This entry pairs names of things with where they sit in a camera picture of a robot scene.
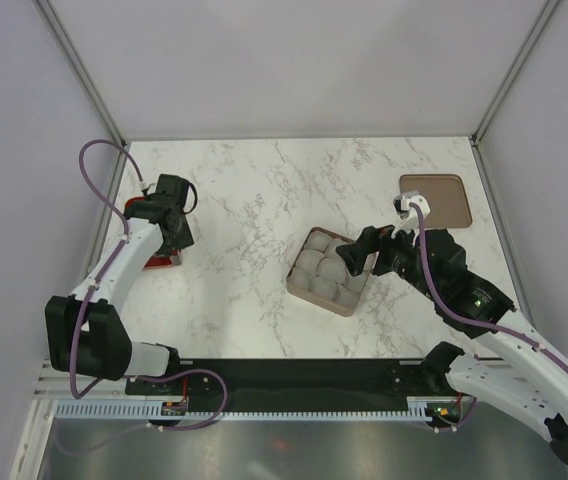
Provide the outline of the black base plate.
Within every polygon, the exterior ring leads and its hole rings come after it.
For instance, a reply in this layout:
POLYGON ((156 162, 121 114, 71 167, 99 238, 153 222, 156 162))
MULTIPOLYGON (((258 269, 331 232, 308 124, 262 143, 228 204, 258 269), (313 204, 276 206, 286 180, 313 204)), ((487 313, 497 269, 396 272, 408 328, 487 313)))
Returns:
POLYGON ((171 374, 190 369, 221 377, 231 411, 395 410, 408 397, 457 395, 420 360, 182 359, 169 366, 171 374))

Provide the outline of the rose gold box lid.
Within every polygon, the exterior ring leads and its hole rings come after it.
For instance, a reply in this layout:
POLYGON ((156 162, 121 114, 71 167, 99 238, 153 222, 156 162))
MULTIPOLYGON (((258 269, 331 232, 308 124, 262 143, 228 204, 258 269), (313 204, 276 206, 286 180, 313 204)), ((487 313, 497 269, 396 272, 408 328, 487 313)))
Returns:
POLYGON ((428 201, 428 229, 465 229, 472 214, 462 179, 455 174, 405 174, 399 179, 401 193, 417 191, 428 201))

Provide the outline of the left aluminium frame post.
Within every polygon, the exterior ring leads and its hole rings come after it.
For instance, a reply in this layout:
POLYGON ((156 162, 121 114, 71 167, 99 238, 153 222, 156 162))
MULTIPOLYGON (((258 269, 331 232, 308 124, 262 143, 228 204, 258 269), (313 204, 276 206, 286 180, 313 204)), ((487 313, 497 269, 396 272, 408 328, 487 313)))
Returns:
POLYGON ((97 113, 101 124, 108 132, 109 137, 120 146, 126 146, 127 142, 121 129, 118 127, 114 117, 109 112, 103 96, 91 78, 85 63, 65 28, 61 17, 56 11, 53 2, 49 0, 34 0, 33 5, 36 7, 47 28, 50 30, 60 52, 84 94, 87 96, 89 103, 97 113))

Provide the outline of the red rectangular tray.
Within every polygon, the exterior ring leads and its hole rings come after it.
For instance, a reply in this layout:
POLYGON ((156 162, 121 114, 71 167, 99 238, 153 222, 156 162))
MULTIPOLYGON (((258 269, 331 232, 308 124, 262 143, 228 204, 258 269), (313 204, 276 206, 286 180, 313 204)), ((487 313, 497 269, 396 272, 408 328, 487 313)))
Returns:
MULTIPOLYGON (((137 196, 130 198, 125 203, 124 216, 130 220, 133 218, 143 219, 150 223, 156 223, 160 218, 160 208, 152 206, 148 199, 144 196, 137 196)), ((173 249, 171 252, 166 250, 157 251, 146 262, 145 269, 157 269, 165 267, 173 267, 171 256, 177 252, 182 252, 179 249, 173 249)))

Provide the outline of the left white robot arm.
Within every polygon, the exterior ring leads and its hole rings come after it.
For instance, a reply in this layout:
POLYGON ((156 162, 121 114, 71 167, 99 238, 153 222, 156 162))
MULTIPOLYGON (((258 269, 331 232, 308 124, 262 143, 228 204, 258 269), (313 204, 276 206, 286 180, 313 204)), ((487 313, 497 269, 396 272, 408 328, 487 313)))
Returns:
POLYGON ((170 347, 135 342, 121 320, 126 298, 147 263, 169 261, 194 244, 187 199, 197 200, 192 182, 169 174, 155 191, 126 206, 120 240, 68 296, 53 296, 45 307, 49 357, 58 371, 105 380, 148 376, 161 394, 177 391, 182 369, 170 362, 170 347))

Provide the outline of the rose gold chocolate box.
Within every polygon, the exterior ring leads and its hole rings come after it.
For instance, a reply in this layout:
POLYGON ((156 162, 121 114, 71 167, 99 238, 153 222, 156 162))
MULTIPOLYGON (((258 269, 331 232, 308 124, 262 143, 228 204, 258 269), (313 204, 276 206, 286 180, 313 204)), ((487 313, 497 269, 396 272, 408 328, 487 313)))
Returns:
POLYGON ((336 315, 352 316, 363 297, 376 255, 370 254, 363 272, 352 276, 336 251, 349 243, 353 240, 321 227, 311 228, 286 276, 288 293, 336 315))

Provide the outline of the aluminium frame post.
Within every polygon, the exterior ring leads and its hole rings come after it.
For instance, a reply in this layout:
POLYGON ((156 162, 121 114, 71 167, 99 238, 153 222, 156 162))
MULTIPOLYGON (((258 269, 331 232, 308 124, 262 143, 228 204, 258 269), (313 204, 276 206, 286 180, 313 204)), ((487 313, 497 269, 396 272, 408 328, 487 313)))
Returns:
POLYGON ((540 11, 537 13, 514 59, 510 63, 505 76, 501 80, 488 107, 482 115, 478 126, 469 137, 470 144, 473 148, 479 148, 482 139, 487 134, 503 102, 506 100, 537 44, 543 37, 548 25, 551 23, 562 4, 562 0, 546 0, 543 2, 540 11))
POLYGON ((53 2, 49 0, 34 0, 33 5, 36 7, 47 28, 50 30, 60 52, 84 94, 87 96, 89 103, 97 113, 101 124, 108 132, 109 137, 120 146, 126 146, 127 142, 121 129, 118 127, 114 117, 109 112, 103 96, 91 78, 85 63, 65 28, 61 17, 56 11, 53 2))

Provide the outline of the right aluminium frame post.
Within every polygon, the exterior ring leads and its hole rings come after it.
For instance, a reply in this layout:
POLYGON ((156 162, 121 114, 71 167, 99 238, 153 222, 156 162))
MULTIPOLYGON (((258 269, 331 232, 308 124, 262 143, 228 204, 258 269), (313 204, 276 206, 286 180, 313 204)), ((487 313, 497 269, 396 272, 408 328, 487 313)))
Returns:
POLYGON ((540 11, 537 13, 514 59, 510 63, 505 76, 501 80, 488 107, 482 115, 478 126, 469 137, 470 144, 473 148, 479 148, 482 139, 487 134, 503 102, 506 100, 537 44, 543 37, 548 25, 551 23, 562 4, 562 0, 546 0, 543 2, 540 11))

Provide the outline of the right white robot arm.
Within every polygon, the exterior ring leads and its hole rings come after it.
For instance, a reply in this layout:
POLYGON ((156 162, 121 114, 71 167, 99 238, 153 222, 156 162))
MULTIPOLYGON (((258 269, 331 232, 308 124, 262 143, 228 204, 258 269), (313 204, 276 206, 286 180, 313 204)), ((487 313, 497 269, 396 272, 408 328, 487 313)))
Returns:
POLYGON ((392 235, 388 228, 367 227, 336 252, 353 276, 374 256, 373 275, 397 274, 433 302, 448 326, 491 350, 523 379, 491 373, 442 342, 420 372, 427 391, 440 395, 453 388, 494 406, 538 433, 568 466, 568 358, 506 294, 468 269, 464 248, 447 230, 392 235))

